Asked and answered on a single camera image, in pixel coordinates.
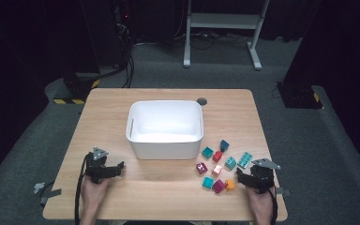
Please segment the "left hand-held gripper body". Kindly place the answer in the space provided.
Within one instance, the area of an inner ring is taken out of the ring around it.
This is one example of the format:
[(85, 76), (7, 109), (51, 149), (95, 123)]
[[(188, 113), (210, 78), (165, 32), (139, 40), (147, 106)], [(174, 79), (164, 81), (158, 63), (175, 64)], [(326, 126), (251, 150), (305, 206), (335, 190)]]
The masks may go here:
[(95, 184), (100, 184), (104, 180), (101, 170), (105, 166), (107, 156), (108, 152), (97, 146), (94, 146), (93, 151), (86, 155), (85, 174), (90, 176), (92, 182)]

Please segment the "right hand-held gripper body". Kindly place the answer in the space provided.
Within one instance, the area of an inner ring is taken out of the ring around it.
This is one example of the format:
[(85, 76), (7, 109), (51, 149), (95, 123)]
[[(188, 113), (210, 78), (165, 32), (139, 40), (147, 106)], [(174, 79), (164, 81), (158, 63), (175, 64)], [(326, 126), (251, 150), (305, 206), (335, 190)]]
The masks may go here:
[(252, 163), (250, 171), (252, 176), (257, 179), (255, 192), (263, 194), (274, 185), (274, 170), (279, 170), (280, 166), (269, 158), (252, 160)]

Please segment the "long teal toy brick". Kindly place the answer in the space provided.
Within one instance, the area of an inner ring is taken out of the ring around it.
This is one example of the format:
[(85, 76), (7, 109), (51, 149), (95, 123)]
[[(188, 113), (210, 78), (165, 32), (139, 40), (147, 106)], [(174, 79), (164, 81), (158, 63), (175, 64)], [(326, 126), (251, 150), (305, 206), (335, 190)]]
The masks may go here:
[(249, 152), (245, 152), (238, 160), (237, 165), (240, 168), (245, 169), (248, 166), (248, 164), (251, 162), (252, 159), (253, 159), (253, 156)]

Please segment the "plain magenta toy brick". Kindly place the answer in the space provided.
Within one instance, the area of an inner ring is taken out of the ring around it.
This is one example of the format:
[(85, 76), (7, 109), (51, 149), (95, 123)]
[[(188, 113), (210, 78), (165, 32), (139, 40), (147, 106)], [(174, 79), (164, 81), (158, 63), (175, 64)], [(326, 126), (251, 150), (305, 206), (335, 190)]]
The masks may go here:
[(218, 179), (212, 186), (212, 189), (216, 192), (216, 194), (219, 194), (221, 191), (225, 189), (225, 187), (226, 185), (222, 182), (222, 180)]

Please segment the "white plastic bin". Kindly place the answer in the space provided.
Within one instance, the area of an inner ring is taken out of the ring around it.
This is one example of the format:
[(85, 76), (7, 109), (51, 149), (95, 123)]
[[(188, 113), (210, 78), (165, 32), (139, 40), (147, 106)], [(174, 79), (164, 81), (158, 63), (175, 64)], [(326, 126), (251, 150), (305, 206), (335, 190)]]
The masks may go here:
[(129, 109), (126, 137), (138, 159), (194, 159), (204, 134), (193, 100), (144, 100)]

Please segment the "person's right hand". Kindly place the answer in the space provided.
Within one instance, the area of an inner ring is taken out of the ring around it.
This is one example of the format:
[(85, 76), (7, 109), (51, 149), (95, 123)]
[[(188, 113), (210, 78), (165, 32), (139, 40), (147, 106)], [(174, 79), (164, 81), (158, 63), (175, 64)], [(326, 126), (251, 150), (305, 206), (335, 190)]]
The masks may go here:
[(246, 187), (249, 205), (255, 219), (271, 219), (273, 202), (269, 192), (257, 194), (253, 188)]

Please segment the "person's left hand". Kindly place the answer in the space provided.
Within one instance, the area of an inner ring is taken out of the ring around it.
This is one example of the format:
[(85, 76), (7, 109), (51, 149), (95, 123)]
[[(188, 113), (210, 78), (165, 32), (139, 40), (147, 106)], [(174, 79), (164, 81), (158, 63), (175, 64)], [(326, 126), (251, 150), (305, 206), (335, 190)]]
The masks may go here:
[(81, 196), (83, 213), (95, 214), (103, 203), (109, 179), (104, 179), (100, 184), (95, 184), (89, 176), (82, 179)]

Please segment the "black yellow-striped stand base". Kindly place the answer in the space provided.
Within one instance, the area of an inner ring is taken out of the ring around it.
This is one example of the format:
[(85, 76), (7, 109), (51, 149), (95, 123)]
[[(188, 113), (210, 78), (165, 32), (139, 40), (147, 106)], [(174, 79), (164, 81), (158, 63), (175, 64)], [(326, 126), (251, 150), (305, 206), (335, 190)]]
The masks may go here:
[(318, 94), (311, 87), (300, 87), (278, 82), (277, 89), (286, 108), (321, 109), (323, 107)]
[(99, 82), (100, 79), (97, 78), (80, 78), (76, 74), (67, 75), (59, 81), (52, 100), (56, 104), (84, 104)]

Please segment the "dark curtain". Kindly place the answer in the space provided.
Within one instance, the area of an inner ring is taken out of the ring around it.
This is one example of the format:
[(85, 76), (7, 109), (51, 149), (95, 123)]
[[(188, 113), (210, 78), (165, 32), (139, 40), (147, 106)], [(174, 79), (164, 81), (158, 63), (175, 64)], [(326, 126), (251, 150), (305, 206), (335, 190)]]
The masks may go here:
[(47, 0), (0, 0), (0, 165), (45, 109), (45, 87), (71, 73)]
[(360, 0), (321, 0), (283, 83), (322, 86), (360, 154)]

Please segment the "white metal stand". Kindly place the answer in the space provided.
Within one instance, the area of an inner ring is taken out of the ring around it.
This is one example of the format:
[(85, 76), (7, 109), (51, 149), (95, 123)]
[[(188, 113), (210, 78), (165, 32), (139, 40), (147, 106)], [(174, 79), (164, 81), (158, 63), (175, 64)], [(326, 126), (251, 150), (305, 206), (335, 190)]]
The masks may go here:
[(195, 13), (192, 11), (192, 0), (187, 0), (187, 24), (186, 40), (184, 49), (183, 67), (191, 65), (191, 29), (192, 28), (218, 28), (218, 29), (244, 29), (253, 30), (252, 40), (247, 43), (247, 49), (254, 68), (259, 71), (263, 68), (256, 51), (256, 45), (263, 27), (265, 14), (270, 0), (263, 0), (262, 9), (259, 14), (218, 14), (218, 13)]

